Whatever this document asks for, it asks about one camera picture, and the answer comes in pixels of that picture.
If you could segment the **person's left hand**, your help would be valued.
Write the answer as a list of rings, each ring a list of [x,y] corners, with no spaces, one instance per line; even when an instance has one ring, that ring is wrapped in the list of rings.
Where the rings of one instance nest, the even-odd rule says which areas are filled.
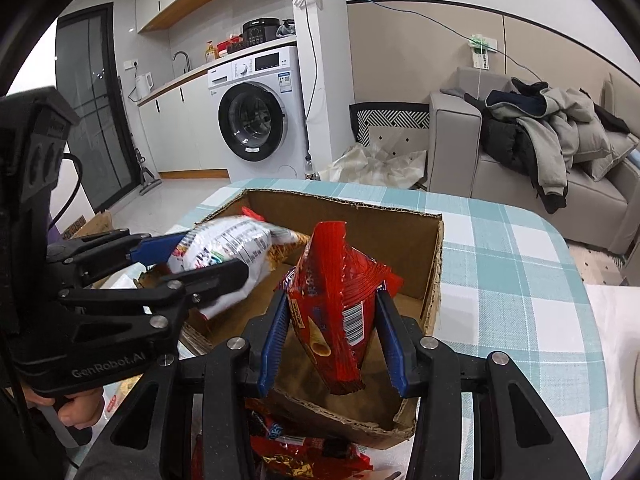
[[[58,410],[58,419],[66,427],[85,429],[94,426],[104,410],[103,388],[71,394]]]

